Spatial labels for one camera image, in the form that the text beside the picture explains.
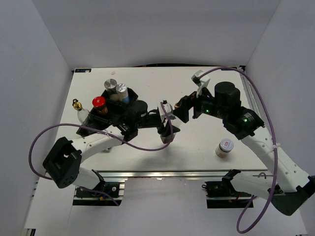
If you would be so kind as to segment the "blue label silver lid jar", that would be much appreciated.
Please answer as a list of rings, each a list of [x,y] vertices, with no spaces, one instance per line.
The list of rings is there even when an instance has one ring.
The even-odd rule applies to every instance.
[[[118,95],[118,99],[120,102],[122,102],[124,104],[129,103],[128,88],[125,84],[117,84],[116,85],[116,93]]]

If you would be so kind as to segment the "white lid brown jar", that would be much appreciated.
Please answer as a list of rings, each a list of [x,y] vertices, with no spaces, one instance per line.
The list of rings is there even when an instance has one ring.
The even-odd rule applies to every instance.
[[[215,153],[218,157],[226,157],[234,148],[234,143],[230,139],[222,139],[218,144]]]

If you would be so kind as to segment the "glass jar white powder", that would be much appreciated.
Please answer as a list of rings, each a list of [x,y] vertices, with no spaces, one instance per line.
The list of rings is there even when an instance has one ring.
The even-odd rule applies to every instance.
[[[117,81],[115,79],[108,79],[104,82],[104,87],[111,100],[118,101],[119,97],[116,91]]]

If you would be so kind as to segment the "red lid sauce jar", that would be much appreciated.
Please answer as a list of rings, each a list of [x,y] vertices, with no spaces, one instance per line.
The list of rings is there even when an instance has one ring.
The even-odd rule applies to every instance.
[[[106,100],[102,96],[97,96],[92,100],[92,105],[96,109],[97,113],[101,116],[108,115],[108,109],[106,105]]]

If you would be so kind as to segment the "clear oil bottle gold spout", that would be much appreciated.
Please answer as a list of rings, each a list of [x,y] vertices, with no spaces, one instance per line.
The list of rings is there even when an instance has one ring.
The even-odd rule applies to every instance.
[[[72,106],[77,111],[77,117],[80,123],[87,125],[90,114],[89,110],[83,108],[82,104],[77,99],[73,99]]]

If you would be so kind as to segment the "dark sauce bottle gold spout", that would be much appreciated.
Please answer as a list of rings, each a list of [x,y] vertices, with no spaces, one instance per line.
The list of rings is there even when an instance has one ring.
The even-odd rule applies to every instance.
[[[168,144],[173,142],[174,138],[175,138],[175,133],[173,134],[160,134],[160,138],[163,144]]]

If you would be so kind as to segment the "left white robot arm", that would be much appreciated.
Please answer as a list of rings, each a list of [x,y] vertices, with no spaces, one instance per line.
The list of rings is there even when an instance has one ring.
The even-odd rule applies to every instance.
[[[82,163],[107,149],[123,144],[130,146],[130,141],[142,128],[156,128],[167,147],[175,133],[180,131],[175,120],[173,108],[165,100],[151,114],[142,100],[128,106],[112,104],[106,116],[89,117],[87,125],[78,126],[80,138],[57,139],[44,159],[43,167],[58,188],[77,185],[93,196],[99,196],[104,190],[103,177],[94,169],[82,167]]]

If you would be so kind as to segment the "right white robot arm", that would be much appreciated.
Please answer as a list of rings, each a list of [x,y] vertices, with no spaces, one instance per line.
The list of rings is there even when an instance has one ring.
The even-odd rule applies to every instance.
[[[222,119],[224,128],[251,149],[276,177],[275,190],[272,191],[272,182],[231,170],[222,178],[226,195],[245,192],[270,199],[279,212],[291,216],[315,193],[315,178],[273,143],[263,120],[253,110],[241,105],[240,91],[233,83],[216,84],[214,94],[202,88],[182,97],[175,106],[174,115],[187,123],[190,109],[193,109],[193,118],[206,114]]]

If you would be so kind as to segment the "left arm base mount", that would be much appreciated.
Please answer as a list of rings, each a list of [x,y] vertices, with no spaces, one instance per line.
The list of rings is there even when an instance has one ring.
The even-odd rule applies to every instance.
[[[74,206],[115,206],[122,202],[119,182],[106,182],[95,170],[79,174],[73,205]]]

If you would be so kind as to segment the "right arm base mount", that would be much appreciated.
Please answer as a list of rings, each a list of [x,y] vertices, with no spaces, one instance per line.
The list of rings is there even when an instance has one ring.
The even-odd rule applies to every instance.
[[[220,181],[206,181],[202,185],[208,209],[245,208],[250,202],[251,194],[237,192],[229,182],[239,173],[240,170],[232,169]]]

